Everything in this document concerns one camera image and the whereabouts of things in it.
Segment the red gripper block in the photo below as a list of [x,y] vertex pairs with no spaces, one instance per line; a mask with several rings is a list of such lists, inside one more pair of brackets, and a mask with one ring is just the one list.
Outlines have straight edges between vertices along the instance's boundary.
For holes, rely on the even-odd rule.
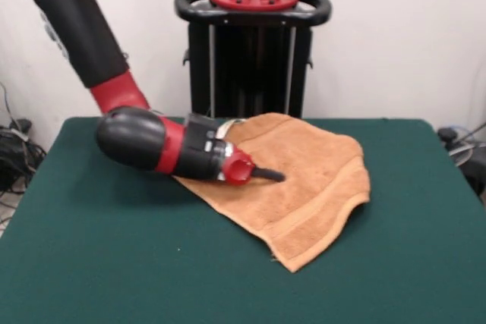
[[254,167],[252,158],[245,152],[236,148],[231,156],[225,158],[222,164],[222,173],[225,181],[231,185],[243,185],[253,178],[262,178],[269,181],[283,182],[285,175],[271,168]]

